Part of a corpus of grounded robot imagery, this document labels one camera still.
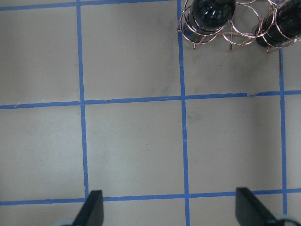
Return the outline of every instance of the black object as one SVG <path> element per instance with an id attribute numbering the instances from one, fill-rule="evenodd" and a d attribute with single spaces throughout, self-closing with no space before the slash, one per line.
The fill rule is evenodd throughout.
<path id="1" fill-rule="evenodd" d="M 280 47 L 281 44 L 292 41 L 301 36 L 301 0 L 290 0 L 286 4 L 280 6 L 276 14 L 276 22 L 280 31 L 276 25 L 271 26 L 273 15 L 269 15 L 262 22 L 262 32 L 265 32 L 269 27 L 269 31 L 263 37 L 256 39 L 258 44 L 263 47 L 270 45 L 274 47 Z"/>
<path id="2" fill-rule="evenodd" d="M 103 193 L 91 191 L 71 226 L 103 225 Z"/>
<path id="3" fill-rule="evenodd" d="M 236 189 L 235 215 L 241 226 L 301 226 L 294 219 L 277 219 L 246 187 Z"/>
<path id="4" fill-rule="evenodd" d="M 199 34 L 214 34 L 233 16 L 236 0 L 194 0 L 188 15 L 187 24 Z M 187 27 L 183 27 L 184 35 L 195 43 L 201 38 Z"/>

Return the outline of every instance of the blue grid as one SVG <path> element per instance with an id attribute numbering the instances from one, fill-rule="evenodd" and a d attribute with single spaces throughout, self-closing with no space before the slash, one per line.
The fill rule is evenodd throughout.
<path id="1" fill-rule="evenodd" d="M 214 98 L 236 98 L 236 97 L 262 97 L 262 96 L 280 96 L 280 112 L 281 112 L 281 144 L 282 144 L 282 189 L 278 190 L 259 190 L 253 191 L 254 194 L 282 194 L 283 195 L 283 213 L 287 213 L 287 194 L 301 193 L 301 188 L 287 189 L 286 186 L 286 141 L 285 141 L 285 95 L 299 95 L 301 90 L 285 90 L 284 89 L 284 62 L 283 52 L 279 51 L 279 68 L 280 91 L 267 91 L 249 96 L 247 93 L 223 93 L 223 94 L 207 94 L 207 95 L 185 95 L 184 81 L 184 60 L 182 35 L 178 34 L 179 42 L 179 70 L 181 83 L 181 96 L 172 97 L 142 97 L 142 98 L 122 98 L 113 100 L 85 100 L 84 96 L 84 78 L 83 78 L 83 62 L 82 62 L 82 38 L 81 38 L 81 6 L 85 5 L 102 5 L 102 4 L 120 4 L 120 3 L 138 3 L 138 2 L 155 2 L 169 0 L 96 0 L 56 4 L 39 4 L 27 6 L 0 7 L 0 11 L 11 10 L 27 10 L 34 8 L 58 8 L 58 7 L 76 7 L 77 11 L 77 35 L 78 35 L 78 54 L 79 54 L 79 92 L 80 101 L 70 102 L 50 102 L 50 103 L 34 103 L 34 104 L 19 104 L 19 105 L 0 105 L 1 109 L 17 109 L 17 108 L 37 108 L 37 107 L 52 107 L 52 106 L 80 106 L 81 108 L 81 129 L 82 129 L 82 146 L 83 146 L 83 168 L 84 168 L 84 186 L 85 197 L 79 199 L 48 199 L 48 200 L 26 200 L 26 201 L 5 201 L 0 202 L 2 206 L 10 205 L 30 205 L 30 204 L 52 204 L 52 203 L 83 203 L 88 196 L 88 170 L 87 170 L 87 140 L 86 140 L 86 119 L 85 105 L 99 104 L 115 104 L 115 103 L 134 103 L 134 102 L 151 102 L 151 101 L 172 101 L 181 100 L 182 103 L 182 138 L 183 138 L 183 165 L 184 165 L 184 194 L 165 194 L 165 195 L 141 195 L 141 196 L 121 196 L 121 197 L 104 197 L 105 202 L 113 201 L 131 201 L 131 200 L 155 200 L 155 199 L 184 199 L 185 200 L 185 216 L 186 226 L 190 226 L 190 198 L 203 197 L 224 197 L 235 196 L 235 192 L 217 192 L 217 193 L 189 193 L 188 179 L 188 151 L 187 151 L 187 128 L 186 128 L 186 100 L 192 99 L 214 99 Z M 181 15 L 181 0 L 177 0 L 177 15 Z"/>

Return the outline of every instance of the grid square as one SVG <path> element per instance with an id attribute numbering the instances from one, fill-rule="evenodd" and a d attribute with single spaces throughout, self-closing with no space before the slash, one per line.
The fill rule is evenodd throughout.
<path id="1" fill-rule="evenodd" d="M 282 195 L 256 196 L 273 214 L 282 213 Z M 235 196 L 190 199 L 190 225 L 239 226 L 235 218 Z"/>
<path id="2" fill-rule="evenodd" d="M 278 53 L 266 54 L 257 43 L 229 52 L 223 37 L 193 50 L 183 43 L 187 95 L 279 91 Z"/>
<path id="3" fill-rule="evenodd" d="M 2 11 L 0 20 L 0 105 L 79 100 L 76 8 Z"/>
<path id="4" fill-rule="evenodd" d="M 80 107 L 0 111 L 0 201 L 83 198 Z"/>
<path id="5" fill-rule="evenodd" d="M 300 54 L 301 43 L 297 42 L 291 47 L 283 49 L 284 58 L 284 75 L 285 75 L 285 89 L 286 90 L 300 90 Z"/>
<path id="6" fill-rule="evenodd" d="M 180 101 L 87 105 L 86 122 L 90 190 L 184 193 Z"/>
<path id="7" fill-rule="evenodd" d="M 282 188 L 279 97 L 187 101 L 190 193 Z"/>
<path id="8" fill-rule="evenodd" d="M 86 99 L 181 94 L 176 4 L 82 7 Z"/>
<path id="9" fill-rule="evenodd" d="M 1 0 L 0 7 L 72 2 L 73 0 Z"/>
<path id="10" fill-rule="evenodd" d="M 45 225 L 75 218 L 82 203 L 0 206 L 0 225 Z"/>
<path id="11" fill-rule="evenodd" d="M 287 212 L 301 222 L 301 193 L 287 194 Z"/>
<path id="12" fill-rule="evenodd" d="M 300 95 L 285 97 L 287 187 L 301 187 L 301 99 Z"/>
<path id="13" fill-rule="evenodd" d="M 184 199 L 105 202 L 103 226 L 183 226 Z"/>

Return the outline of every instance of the black bottle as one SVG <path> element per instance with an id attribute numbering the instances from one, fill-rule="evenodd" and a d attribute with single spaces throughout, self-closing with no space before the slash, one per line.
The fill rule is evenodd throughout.
<path id="1" fill-rule="evenodd" d="M 272 23 L 273 15 L 268 16 L 262 22 L 262 32 L 265 32 Z M 281 32 L 290 39 L 296 39 L 301 36 L 301 0 L 290 0 L 283 6 L 280 6 L 276 15 L 277 24 Z M 273 24 L 268 33 L 264 35 L 265 40 L 272 46 L 279 47 L 290 39 L 283 36 L 276 25 Z M 269 45 L 264 41 L 263 37 L 256 39 L 258 44 L 263 47 Z"/>
<path id="2" fill-rule="evenodd" d="M 213 34 L 231 19 L 235 4 L 236 0 L 194 0 L 186 17 L 187 23 L 199 34 Z M 195 43 L 202 39 L 186 24 L 183 26 L 183 33 Z"/>

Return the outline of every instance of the bottle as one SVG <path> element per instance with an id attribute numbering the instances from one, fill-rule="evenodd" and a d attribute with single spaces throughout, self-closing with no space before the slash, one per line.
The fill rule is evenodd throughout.
<path id="1" fill-rule="evenodd" d="M 301 0 L 290 0 L 286 4 L 280 6 L 276 14 L 276 22 L 283 36 L 274 23 L 271 26 L 273 15 L 269 15 L 262 22 L 262 32 L 265 32 L 269 27 L 269 31 L 264 35 L 264 39 L 272 46 L 280 47 L 291 39 L 296 39 L 301 36 Z M 263 47 L 269 45 L 263 37 L 256 38 L 258 44 Z"/>
<path id="2" fill-rule="evenodd" d="M 202 35 L 216 33 L 233 16 L 236 0 L 194 0 L 186 17 L 187 24 Z M 184 35 L 199 43 L 203 36 L 195 34 L 186 24 Z"/>

